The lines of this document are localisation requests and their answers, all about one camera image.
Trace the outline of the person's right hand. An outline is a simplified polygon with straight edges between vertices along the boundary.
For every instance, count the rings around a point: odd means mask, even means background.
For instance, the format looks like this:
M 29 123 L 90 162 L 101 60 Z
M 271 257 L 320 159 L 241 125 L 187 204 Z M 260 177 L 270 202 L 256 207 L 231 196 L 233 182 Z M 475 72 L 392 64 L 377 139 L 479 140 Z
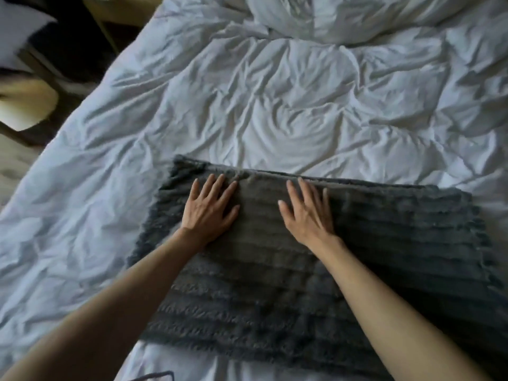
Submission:
M 319 212 L 311 213 L 303 204 L 301 190 L 298 191 L 291 180 L 286 182 L 286 187 L 290 201 L 288 206 L 293 212 L 297 224 L 291 235 L 319 258 L 342 249 L 344 244 L 340 237 L 335 234 L 333 220 L 325 220 L 322 215 L 322 191 L 318 192 L 314 186 L 319 194 Z

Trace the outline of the person's left hand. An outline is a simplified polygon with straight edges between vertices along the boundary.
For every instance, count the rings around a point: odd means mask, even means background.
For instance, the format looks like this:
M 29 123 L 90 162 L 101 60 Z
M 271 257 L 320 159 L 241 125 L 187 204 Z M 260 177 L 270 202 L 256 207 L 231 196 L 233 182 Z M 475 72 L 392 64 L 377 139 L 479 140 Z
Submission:
M 221 221 L 232 209 L 229 208 L 229 203 L 236 188 L 237 182 L 233 181 L 226 189 L 222 188 L 217 202 L 209 202 L 207 179 L 203 187 L 200 187 L 200 198 L 194 202 L 188 202 L 187 199 L 175 238 L 187 247 L 199 250 L 222 235 L 225 231 L 221 230 Z

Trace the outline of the grey ribbed fleece blanket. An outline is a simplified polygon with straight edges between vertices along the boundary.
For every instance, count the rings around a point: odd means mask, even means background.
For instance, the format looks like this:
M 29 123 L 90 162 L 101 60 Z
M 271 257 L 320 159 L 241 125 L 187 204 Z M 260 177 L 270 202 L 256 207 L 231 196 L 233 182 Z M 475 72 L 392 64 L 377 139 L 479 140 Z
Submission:
M 141 339 L 236 360 L 390 379 L 337 284 L 285 228 L 295 175 L 176 155 L 136 247 L 135 265 L 179 227 L 194 180 L 238 182 L 232 227 L 194 256 Z M 453 339 L 495 381 L 508 381 L 508 296 L 470 193 L 434 185 L 316 178 L 334 230 L 359 260 Z

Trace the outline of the person's right forearm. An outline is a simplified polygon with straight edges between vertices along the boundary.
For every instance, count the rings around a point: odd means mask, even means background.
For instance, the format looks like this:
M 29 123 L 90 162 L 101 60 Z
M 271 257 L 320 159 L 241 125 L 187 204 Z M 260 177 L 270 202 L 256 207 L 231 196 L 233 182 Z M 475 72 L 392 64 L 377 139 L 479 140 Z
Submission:
M 492 381 L 452 340 L 328 233 L 302 241 L 338 284 L 395 381 Z

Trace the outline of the person's left forearm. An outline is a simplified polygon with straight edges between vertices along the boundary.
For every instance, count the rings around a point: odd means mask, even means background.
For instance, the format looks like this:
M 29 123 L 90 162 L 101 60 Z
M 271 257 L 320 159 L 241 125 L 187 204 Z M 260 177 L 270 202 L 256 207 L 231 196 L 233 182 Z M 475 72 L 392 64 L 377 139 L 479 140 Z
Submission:
M 181 228 L 43 337 L 0 381 L 113 381 L 174 280 L 209 241 Z

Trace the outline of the white crumpled duvet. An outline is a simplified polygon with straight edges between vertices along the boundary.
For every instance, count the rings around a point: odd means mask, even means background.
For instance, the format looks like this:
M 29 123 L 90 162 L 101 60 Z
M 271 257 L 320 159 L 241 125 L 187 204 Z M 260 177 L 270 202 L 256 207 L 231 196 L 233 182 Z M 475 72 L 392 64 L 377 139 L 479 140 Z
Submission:
M 508 0 L 360 44 L 163 0 L 0 214 L 0 377 L 130 269 L 176 155 L 471 194 L 508 296 Z M 115 378 L 375 380 L 141 340 Z

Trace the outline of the white pillow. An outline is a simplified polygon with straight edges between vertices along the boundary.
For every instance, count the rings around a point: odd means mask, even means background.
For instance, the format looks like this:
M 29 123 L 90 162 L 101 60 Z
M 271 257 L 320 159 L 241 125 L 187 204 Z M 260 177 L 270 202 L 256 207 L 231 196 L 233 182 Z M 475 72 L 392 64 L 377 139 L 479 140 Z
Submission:
M 255 20 L 285 37 L 360 44 L 412 26 L 435 26 L 484 0 L 246 0 Z

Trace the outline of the wooden chair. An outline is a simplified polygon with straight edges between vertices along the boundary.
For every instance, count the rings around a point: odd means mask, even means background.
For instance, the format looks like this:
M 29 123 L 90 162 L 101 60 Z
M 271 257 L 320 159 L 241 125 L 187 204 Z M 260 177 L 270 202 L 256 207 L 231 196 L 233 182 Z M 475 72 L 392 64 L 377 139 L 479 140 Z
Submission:
M 18 67 L 0 67 L 0 135 L 43 149 L 68 116 L 98 86 L 71 80 L 31 44 L 16 53 Z

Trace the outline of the light wooden cabinet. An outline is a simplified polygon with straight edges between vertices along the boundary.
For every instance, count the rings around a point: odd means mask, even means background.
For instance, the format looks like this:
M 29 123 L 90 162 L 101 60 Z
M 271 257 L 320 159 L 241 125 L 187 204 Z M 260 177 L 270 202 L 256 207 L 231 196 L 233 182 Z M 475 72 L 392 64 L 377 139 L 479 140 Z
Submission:
M 113 51 L 119 54 L 115 41 L 105 24 L 142 28 L 153 16 L 162 0 L 82 0 Z

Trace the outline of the white cloth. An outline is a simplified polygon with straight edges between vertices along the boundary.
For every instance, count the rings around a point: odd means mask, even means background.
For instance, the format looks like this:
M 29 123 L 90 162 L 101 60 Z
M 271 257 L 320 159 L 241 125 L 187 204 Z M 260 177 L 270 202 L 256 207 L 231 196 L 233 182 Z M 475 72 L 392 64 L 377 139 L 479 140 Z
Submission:
M 28 70 L 18 53 L 29 38 L 56 19 L 29 6 L 0 0 L 0 69 Z

